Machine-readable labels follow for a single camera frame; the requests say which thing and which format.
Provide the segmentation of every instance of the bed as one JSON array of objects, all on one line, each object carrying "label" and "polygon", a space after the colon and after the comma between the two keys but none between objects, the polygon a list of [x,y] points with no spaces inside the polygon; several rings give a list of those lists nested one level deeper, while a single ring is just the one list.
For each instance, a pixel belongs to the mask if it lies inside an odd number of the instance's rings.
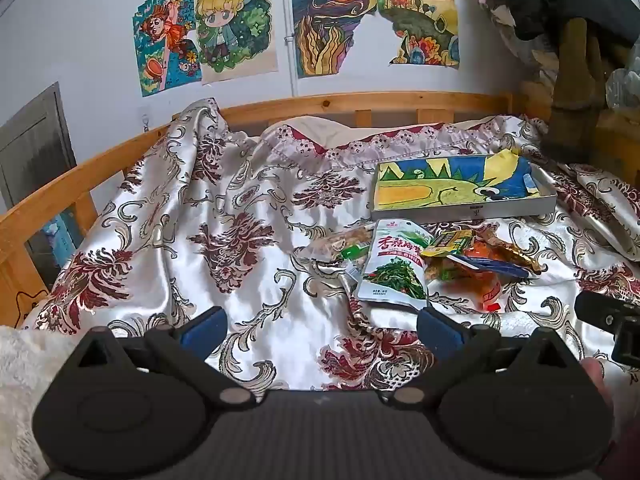
[{"label": "bed", "polygon": [[[374,128],[383,113],[410,126]],[[331,114],[344,124],[324,118]],[[458,290],[430,289],[430,300],[463,324],[506,335],[557,330],[576,357],[599,359],[623,418],[635,410],[638,374],[610,361],[611,336],[578,321],[573,301],[583,289],[627,301],[640,294],[640,197],[625,182],[636,181],[638,146],[609,130],[594,140],[617,176],[556,165],[538,150],[548,114],[524,95],[456,92],[332,94],[223,110],[213,99],[196,102],[0,218],[0,322],[67,335],[100,324],[134,336],[220,304],[230,333],[209,362],[258,396],[396,388],[433,363],[415,314],[360,304],[341,269],[305,260],[300,249],[368,219],[380,160],[509,148],[545,168],[556,211],[456,226],[495,230],[537,259],[543,277],[506,285],[500,312],[478,312]],[[240,131],[246,124],[267,128],[249,136]],[[119,171],[117,196],[98,215],[89,192]],[[24,243],[68,207],[86,238],[48,291]]]}]

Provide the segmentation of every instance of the white and green snack bag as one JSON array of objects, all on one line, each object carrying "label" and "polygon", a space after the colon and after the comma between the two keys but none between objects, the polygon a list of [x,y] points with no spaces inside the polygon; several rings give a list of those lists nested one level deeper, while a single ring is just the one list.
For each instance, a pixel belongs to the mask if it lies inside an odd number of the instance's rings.
[{"label": "white and green snack bag", "polygon": [[431,234],[409,220],[379,220],[356,298],[424,308],[427,287],[420,253],[432,242]]}]

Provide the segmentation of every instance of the floral bedspread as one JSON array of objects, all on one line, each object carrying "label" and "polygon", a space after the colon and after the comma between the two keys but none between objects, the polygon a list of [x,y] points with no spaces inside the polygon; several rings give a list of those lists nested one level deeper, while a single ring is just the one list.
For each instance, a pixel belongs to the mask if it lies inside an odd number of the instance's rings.
[{"label": "floral bedspread", "polygon": [[638,370],[610,361],[612,336],[583,325],[573,309],[581,290],[640,303],[634,188],[594,168],[542,159],[540,121],[498,116],[364,138],[347,128],[356,140],[326,148],[300,126],[313,118],[304,119],[249,137],[228,129],[214,100],[191,105],[127,175],[25,327],[75,334],[107,325],[135,336],[220,305],[229,334],[209,363],[258,395],[268,388],[396,388],[434,362],[411,330],[415,316],[359,304],[340,270],[319,267],[300,250],[369,219],[381,161],[517,148],[557,189],[553,214],[428,228],[495,228],[545,272],[504,285],[498,312],[477,312],[471,297],[444,286],[430,287],[431,303],[505,335],[552,327],[576,357],[599,359],[619,420],[634,412]]}]

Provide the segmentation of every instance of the blond hair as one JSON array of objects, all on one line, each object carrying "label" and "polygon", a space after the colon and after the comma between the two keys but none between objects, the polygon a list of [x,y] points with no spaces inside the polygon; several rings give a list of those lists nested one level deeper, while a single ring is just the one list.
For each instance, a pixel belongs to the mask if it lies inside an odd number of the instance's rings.
[{"label": "blond hair", "polygon": [[244,0],[198,0],[196,12],[201,16],[209,16],[225,10],[225,4],[231,4],[231,11],[236,12],[242,8],[243,3]]}]

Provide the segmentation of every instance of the children's artwork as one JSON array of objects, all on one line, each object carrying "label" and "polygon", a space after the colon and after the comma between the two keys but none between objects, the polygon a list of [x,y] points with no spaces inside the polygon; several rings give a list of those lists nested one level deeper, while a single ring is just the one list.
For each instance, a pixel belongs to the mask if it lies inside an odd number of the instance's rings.
[{"label": "children's artwork", "polygon": [[196,0],[202,82],[274,72],[269,0]]},{"label": "children's artwork", "polygon": [[298,75],[337,74],[353,31],[376,0],[291,0]]},{"label": "children's artwork", "polygon": [[193,0],[147,0],[133,16],[142,95],[202,79],[198,51],[186,38],[195,27]]},{"label": "children's artwork", "polygon": [[415,158],[378,167],[374,208],[402,209],[539,196],[526,158],[496,155]]},{"label": "children's artwork", "polygon": [[401,38],[393,64],[457,67],[458,11],[454,0],[378,0],[380,14]]}]

